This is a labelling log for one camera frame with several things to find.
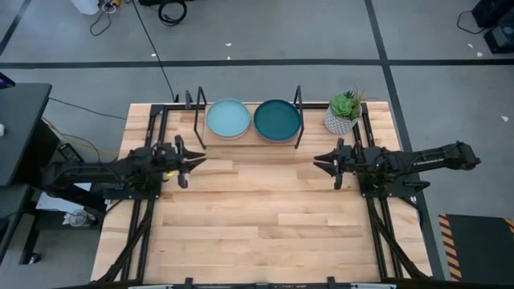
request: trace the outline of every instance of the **teal plate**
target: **teal plate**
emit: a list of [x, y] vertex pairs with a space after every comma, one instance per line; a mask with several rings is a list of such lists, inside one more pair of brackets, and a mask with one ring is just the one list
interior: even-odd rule
[[298, 110], [284, 100], [265, 101], [254, 113], [255, 128], [268, 141], [289, 141], [300, 129], [300, 123]]

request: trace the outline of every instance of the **black cable bundle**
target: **black cable bundle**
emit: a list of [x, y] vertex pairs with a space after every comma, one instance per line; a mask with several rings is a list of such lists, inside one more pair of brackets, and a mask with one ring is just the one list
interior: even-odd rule
[[[161, 20], [161, 23], [166, 26], [175, 26], [178, 23], [180, 23], [187, 15], [187, 5], [184, 2], [184, 0], [140, 0], [139, 3], [142, 6], [153, 6], [153, 5], [159, 5], [159, 10], [157, 11], [159, 14], [159, 20]], [[164, 7], [166, 5], [171, 3], [178, 3], [184, 11], [182, 12], [182, 15], [178, 19], [173, 19], [167, 14], [163, 14], [162, 11], [164, 10]]]
[[[182, 6], [184, 11], [182, 12], [182, 15], [178, 19], [173, 19], [167, 14], [163, 14], [162, 11], [164, 10], [164, 7], [171, 3], [178, 3]], [[183, 0], [164, 0], [161, 2], [161, 5], [159, 6], [159, 20], [161, 20], [161, 23], [166, 26], [175, 26], [178, 23], [180, 23], [187, 15], [187, 6], [186, 3]]]

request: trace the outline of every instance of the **plant pot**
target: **plant pot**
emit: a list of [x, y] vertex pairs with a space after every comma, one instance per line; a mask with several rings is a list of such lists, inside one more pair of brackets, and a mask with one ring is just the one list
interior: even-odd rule
[[328, 107], [324, 115], [324, 126], [333, 134], [345, 134], [352, 131], [353, 126], [359, 122], [362, 114], [362, 107], [359, 106], [359, 117], [354, 120], [348, 120], [340, 116], [334, 116], [332, 108]]

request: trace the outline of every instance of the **plate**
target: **plate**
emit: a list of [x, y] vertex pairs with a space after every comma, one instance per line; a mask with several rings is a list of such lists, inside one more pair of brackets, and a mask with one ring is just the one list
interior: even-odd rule
[[268, 100], [254, 113], [254, 125], [265, 140], [290, 141], [300, 129], [301, 119], [294, 105], [284, 100]]
[[251, 114], [239, 100], [223, 99], [214, 102], [207, 112], [207, 127], [225, 139], [242, 136], [250, 127]]

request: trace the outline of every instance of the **power cord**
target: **power cord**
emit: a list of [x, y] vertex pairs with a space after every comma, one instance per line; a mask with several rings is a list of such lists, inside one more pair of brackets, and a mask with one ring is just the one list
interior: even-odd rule
[[[111, 26], [111, 24], [112, 24], [112, 22], [111, 22], [111, 14], [116, 12], [116, 6], [114, 6], [110, 1], [107, 1], [106, 3], [104, 3], [102, 5], [102, 11], [103, 12], [100, 13], [100, 16], [98, 16], [98, 19], [93, 24], [91, 24], [91, 26], [89, 27], [89, 33], [91, 33], [91, 35], [93, 35], [95, 37], [101, 35], [102, 33], [104, 33]], [[107, 15], [107, 19], [109, 21], [109, 24], [104, 29], [102, 29], [102, 31], [100, 31], [98, 33], [94, 33], [93, 32], [93, 27], [100, 21], [100, 19], [102, 19], [102, 16], [104, 16], [104, 14]]]
[[88, 149], [91, 149], [93, 150], [94, 152], [96, 152], [98, 155], [100, 155], [100, 152], [102, 153], [108, 153], [108, 154], [120, 154], [120, 152], [117, 152], [117, 151], [110, 151], [110, 150], [106, 150], [106, 149], [97, 149], [96, 146], [89, 140], [86, 140], [84, 138], [81, 138], [81, 137], [78, 137], [78, 136], [73, 136], [71, 134], [67, 134], [67, 133], [63, 133], [61, 132], [54, 124], [52, 124], [51, 121], [49, 121], [46, 117], [42, 117], [43, 121], [51, 128], [53, 129], [55, 132], [57, 132], [60, 136], [63, 137], [63, 139], [73, 143], [73, 144], [76, 144], [76, 145], [80, 145], [80, 146], [83, 146], [85, 148], [88, 148]]
[[159, 57], [159, 54], [157, 53], [157, 49], [155, 48], [155, 45], [153, 45], [153, 41], [150, 38], [148, 31], [146, 30], [145, 24], [143, 23], [143, 19], [141, 19], [141, 15], [139, 14], [139, 10], [137, 9], [136, 2], [133, 0], [130, 0], [130, 1], [134, 5], [134, 9], [136, 10], [137, 17], [139, 18], [139, 21], [141, 22], [141, 25], [143, 26], [143, 30], [145, 30], [146, 37], [148, 37], [150, 45], [152, 46], [153, 53], [155, 53], [155, 56], [157, 57], [157, 61], [159, 62], [159, 66], [161, 67], [162, 75], [164, 76], [166, 83], [168, 84], [169, 92], [171, 93], [171, 97], [173, 98], [173, 102], [178, 102], [178, 97], [175, 97], [175, 94], [173, 93], [173, 89], [171, 88], [171, 84], [169, 84], [168, 76], [166, 75], [166, 72], [164, 71], [161, 58]]
[[[164, 7], [171, 3], [178, 3], [180, 6], [182, 6], [183, 12], [182, 15], [178, 19], [173, 19], [167, 14], [163, 14], [162, 11], [164, 10]], [[166, 26], [175, 26], [178, 23], [182, 22], [184, 18], [187, 15], [187, 5], [183, 0], [164, 0], [162, 1], [161, 5], [159, 6], [159, 20], [161, 20], [161, 23]]]
[[468, 30], [468, 29], [466, 29], [466, 28], [464, 28], [464, 27], [461, 27], [461, 26], [460, 26], [460, 18], [461, 18], [461, 17], [463, 16], [463, 14], [465, 14], [465, 13], [471, 13], [471, 10], [462, 12], [461, 14], [459, 14], [459, 18], [457, 18], [457, 28], [459, 28], [461, 31], [466, 31], [466, 32], [467, 32], [467, 33], [469, 33], [469, 34], [477, 35], [477, 34], [480, 34], [480, 33], [482, 33], [483, 31], [485, 31], [485, 30], [487, 29], [487, 27], [484, 27], [484, 28], [482, 28], [480, 31], [473, 32], [473, 31], [470, 31], [470, 30]]
[[112, 118], [116, 118], [116, 119], [119, 119], [119, 120], [127, 120], [126, 118], [124, 117], [121, 117], [121, 116], [113, 116], [113, 115], [109, 115], [109, 114], [106, 114], [106, 113], [101, 113], [101, 112], [95, 112], [95, 111], [92, 111], [91, 109], [88, 109], [88, 108], [83, 108], [79, 105], [76, 105], [76, 104], [69, 104], [65, 101], [62, 101], [62, 100], [57, 100], [55, 98], [52, 98], [52, 97], [49, 97], [50, 100], [54, 100], [58, 103], [61, 103], [61, 104], [66, 104], [66, 105], [69, 105], [69, 106], [72, 106], [74, 108], [79, 108], [79, 109], [83, 109], [85, 110], [86, 112], [90, 112], [90, 113], [94, 113], [96, 115], [99, 115], [99, 116], [106, 116], [106, 117], [112, 117]]

